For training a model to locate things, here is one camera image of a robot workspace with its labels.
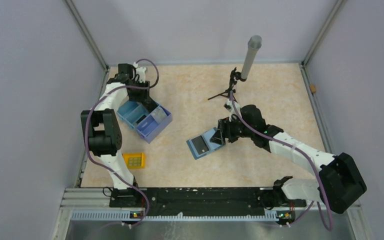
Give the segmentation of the blue compartment organizer tray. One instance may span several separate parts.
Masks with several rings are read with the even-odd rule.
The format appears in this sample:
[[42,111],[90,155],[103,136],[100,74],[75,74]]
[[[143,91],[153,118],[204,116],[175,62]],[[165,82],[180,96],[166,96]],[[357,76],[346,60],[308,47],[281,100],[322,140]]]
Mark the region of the blue compartment organizer tray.
[[152,111],[149,112],[138,102],[128,100],[118,108],[116,113],[122,122],[150,144],[173,120],[171,112],[157,103],[156,107],[158,106],[161,106],[167,114],[167,117],[160,124],[157,124],[151,116]]

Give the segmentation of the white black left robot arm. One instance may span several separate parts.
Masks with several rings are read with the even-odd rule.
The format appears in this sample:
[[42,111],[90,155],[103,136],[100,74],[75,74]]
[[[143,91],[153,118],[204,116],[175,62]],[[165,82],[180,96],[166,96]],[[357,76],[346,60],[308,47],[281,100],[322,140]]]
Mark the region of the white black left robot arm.
[[148,112],[158,106],[150,97],[151,83],[146,80],[146,70],[136,62],[120,63],[118,72],[107,81],[98,102],[80,115],[89,160],[109,172],[112,192],[118,195],[123,191],[121,200],[129,207],[140,202],[141,194],[121,152],[123,136],[116,111],[125,99],[142,105]]

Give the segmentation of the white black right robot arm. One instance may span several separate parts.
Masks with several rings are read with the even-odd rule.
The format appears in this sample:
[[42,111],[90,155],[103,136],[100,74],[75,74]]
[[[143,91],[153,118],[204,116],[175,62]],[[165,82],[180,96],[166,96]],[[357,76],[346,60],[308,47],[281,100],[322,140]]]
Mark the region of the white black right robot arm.
[[279,189],[273,192],[277,205],[308,200],[322,202],[334,213],[342,214],[366,193],[367,185],[349,154],[334,155],[306,145],[282,128],[267,124],[254,104],[241,107],[228,101],[224,107],[229,116],[218,120],[211,142],[225,145],[240,138],[250,139],[258,148],[288,158],[315,177],[310,180],[288,176],[277,181],[274,186]]

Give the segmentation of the blue leather card holder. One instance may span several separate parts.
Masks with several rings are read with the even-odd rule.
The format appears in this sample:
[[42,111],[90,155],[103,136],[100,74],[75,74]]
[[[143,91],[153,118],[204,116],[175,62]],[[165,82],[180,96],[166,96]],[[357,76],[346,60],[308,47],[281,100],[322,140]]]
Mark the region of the blue leather card holder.
[[189,150],[195,160],[205,157],[218,149],[222,148],[223,144],[211,142],[210,139],[216,133],[216,128],[210,128],[206,132],[191,138],[186,141]]

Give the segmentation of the black credit card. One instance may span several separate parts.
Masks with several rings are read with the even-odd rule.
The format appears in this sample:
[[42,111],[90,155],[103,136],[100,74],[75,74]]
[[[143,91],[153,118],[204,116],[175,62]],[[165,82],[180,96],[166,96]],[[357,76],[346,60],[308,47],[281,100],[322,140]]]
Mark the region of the black credit card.
[[202,155],[209,151],[209,147],[207,146],[206,141],[202,135],[193,138],[191,143],[197,155]]

